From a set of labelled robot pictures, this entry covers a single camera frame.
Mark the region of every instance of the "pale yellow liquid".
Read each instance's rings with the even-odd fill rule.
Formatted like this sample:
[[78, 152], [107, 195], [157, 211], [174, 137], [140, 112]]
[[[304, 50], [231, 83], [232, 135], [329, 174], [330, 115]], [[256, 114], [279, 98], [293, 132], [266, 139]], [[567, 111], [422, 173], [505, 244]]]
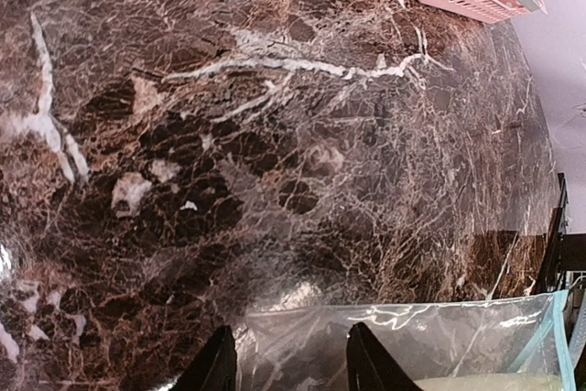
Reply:
[[469, 375], [416, 383], [424, 391], [563, 391], [555, 375]]

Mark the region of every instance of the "marble countertop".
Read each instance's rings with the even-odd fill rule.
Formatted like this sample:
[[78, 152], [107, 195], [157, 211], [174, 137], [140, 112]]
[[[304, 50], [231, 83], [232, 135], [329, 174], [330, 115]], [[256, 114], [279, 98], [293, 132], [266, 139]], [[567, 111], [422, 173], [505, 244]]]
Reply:
[[0, 0], [2, 390], [222, 323], [522, 295], [559, 195], [515, 31], [417, 0]]

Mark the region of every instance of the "white wall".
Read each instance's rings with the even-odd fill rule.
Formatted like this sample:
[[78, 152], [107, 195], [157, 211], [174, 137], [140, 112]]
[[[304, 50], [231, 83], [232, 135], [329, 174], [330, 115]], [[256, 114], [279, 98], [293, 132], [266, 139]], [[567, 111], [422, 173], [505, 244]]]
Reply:
[[558, 171], [566, 173], [570, 229], [586, 233], [586, 0], [545, 0], [548, 15], [514, 25], [535, 75]]

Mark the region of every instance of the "black object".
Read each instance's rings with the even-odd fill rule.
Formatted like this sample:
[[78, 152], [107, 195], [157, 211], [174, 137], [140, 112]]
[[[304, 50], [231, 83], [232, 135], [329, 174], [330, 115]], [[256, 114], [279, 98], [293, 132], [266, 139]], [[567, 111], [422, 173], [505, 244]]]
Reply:
[[[349, 391], [422, 391], [361, 322], [350, 329], [346, 361]], [[235, 391], [236, 368], [232, 330], [220, 327], [171, 391]]]
[[236, 391], [236, 348], [232, 329], [218, 328], [170, 391]]
[[350, 329], [346, 363], [350, 391], [422, 391], [361, 322]]
[[546, 252], [537, 274], [532, 295], [550, 292], [552, 289], [563, 288], [559, 285], [564, 279], [560, 268], [560, 241], [566, 233], [566, 205], [568, 204], [568, 187], [564, 173], [558, 173], [559, 200], [558, 206], [553, 210], [546, 234]]
[[559, 243], [559, 271], [586, 271], [586, 234], [564, 234]]

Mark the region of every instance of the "plastic bag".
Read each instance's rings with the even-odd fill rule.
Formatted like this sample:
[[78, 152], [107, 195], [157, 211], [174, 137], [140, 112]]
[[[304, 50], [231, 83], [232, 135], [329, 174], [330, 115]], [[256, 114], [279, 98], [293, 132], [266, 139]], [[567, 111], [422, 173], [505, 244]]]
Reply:
[[239, 349], [240, 389], [346, 391], [347, 333], [361, 321], [425, 391], [574, 391], [562, 318], [566, 299], [562, 291], [250, 314], [249, 343]]

